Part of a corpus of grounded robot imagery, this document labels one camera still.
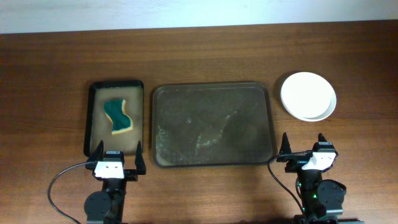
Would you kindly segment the green and yellow sponge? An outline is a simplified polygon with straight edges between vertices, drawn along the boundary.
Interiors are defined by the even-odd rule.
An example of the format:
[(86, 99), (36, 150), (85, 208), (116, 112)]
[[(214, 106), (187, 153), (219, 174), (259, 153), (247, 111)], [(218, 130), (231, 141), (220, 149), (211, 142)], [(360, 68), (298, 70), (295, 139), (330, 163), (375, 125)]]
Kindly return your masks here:
[(126, 113), (126, 100), (112, 99), (104, 102), (104, 112), (111, 122), (111, 134), (121, 134), (132, 131), (134, 123), (132, 118)]

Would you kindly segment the cream white plate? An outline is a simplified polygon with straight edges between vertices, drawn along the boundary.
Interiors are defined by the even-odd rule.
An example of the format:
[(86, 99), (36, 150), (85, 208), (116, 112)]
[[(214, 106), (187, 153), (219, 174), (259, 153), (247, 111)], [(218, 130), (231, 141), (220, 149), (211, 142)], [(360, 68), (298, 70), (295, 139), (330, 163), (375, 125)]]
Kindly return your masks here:
[(293, 102), (301, 98), (321, 98), (335, 92), (332, 85), (320, 75), (311, 72), (298, 72), (287, 77), (280, 88), (280, 100)]

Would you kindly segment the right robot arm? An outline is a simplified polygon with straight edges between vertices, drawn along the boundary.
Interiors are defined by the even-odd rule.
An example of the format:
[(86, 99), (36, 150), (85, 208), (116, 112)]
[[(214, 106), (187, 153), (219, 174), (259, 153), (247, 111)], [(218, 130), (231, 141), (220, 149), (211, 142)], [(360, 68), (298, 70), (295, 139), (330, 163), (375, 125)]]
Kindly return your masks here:
[(335, 180), (324, 179), (322, 174), (333, 167), (338, 157), (334, 145), (323, 134), (311, 150), (293, 152), (287, 134), (282, 136), (278, 155), (269, 163), (282, 162), (286, 173), (295, 173), (296, 194), (287, 192), (299, 206), (300, 215), (293, 217), (293, 223), (361, 223), (358, 219), (340, 219), (343, 214), (343, 202), (346, 186)]

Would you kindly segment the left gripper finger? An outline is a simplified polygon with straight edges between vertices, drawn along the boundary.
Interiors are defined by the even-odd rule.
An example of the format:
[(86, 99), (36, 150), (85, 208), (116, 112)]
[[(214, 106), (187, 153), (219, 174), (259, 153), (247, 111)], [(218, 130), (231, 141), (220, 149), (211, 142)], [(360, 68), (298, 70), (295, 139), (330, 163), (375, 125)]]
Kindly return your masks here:
[(100, 161), (103, 158), (103, 149), (104, 149), (104, 143), (103, 141), (100, 141), (96, 149), (90, 154), (88, 161), (89, 162), (96, 162)]
[(142, 153), (143, 153), (142, 144), (140, 141), (138, 141), (136, 149), (136, 157), (134, 161), (138, 175), (146, 175), (146, 164), (144, 162)]

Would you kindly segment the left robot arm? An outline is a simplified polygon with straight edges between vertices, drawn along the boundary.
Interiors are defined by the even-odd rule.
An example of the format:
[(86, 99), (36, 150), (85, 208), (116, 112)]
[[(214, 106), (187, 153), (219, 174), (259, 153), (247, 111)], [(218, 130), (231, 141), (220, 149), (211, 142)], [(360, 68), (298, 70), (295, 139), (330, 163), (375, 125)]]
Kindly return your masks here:
[(142, 156), (142, 144), (137, 143), (134, 160), (135, 169), (124, 168), (124, 153), (104, 151), (104, 142), (90, 154), (85, 167), (92, 171), (93, 177), (101, 181), (102, 189), (85, 200), (84, 211), (87, 223), (122, 223), (126, 186), (128, 182), (138, 181), (146, 175), (146, 164)]

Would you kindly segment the pink plate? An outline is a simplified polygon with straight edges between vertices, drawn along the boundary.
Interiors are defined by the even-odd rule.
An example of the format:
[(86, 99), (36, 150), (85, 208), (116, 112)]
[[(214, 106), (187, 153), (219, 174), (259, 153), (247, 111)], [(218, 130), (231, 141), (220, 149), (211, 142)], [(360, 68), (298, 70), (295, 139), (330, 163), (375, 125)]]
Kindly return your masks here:
[(336, 108), (336, 94), (321, 98), (301, 98), (293, 102), (283, 100), (285, 109), (293, 117), (307, 122), (321, 121), (332, 115)]

